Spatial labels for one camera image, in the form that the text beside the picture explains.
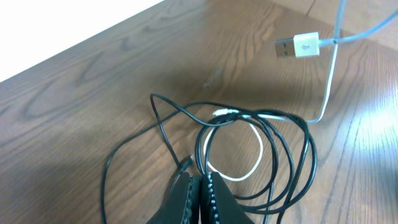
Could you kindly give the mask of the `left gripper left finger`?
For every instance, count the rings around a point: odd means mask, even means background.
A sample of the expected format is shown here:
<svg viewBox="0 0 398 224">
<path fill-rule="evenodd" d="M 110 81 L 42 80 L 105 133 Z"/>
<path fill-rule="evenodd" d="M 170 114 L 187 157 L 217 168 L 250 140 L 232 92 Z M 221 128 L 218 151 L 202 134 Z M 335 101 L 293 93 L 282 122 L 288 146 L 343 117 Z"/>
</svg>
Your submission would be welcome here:
<svg viewBox="0 0 398 224">
<path fill-rule="evenodd" d="M 165 203 L 147 224 L 198 224 L 200 211 L 199 175 L 183 172 Z"/>
</svg>

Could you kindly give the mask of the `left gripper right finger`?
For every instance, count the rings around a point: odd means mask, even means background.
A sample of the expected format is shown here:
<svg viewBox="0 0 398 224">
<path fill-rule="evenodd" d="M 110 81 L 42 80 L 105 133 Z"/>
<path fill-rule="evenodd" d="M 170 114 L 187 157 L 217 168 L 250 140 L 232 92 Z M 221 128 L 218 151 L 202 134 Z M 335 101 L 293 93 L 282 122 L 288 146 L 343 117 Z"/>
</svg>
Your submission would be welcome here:
<svg viewBox="0 0 398 224">
<path fill-rule="evenodd" d="M 200 214 L 204 224 L 254 224 L 217 172 L 201 178 Z"/>
</svg>

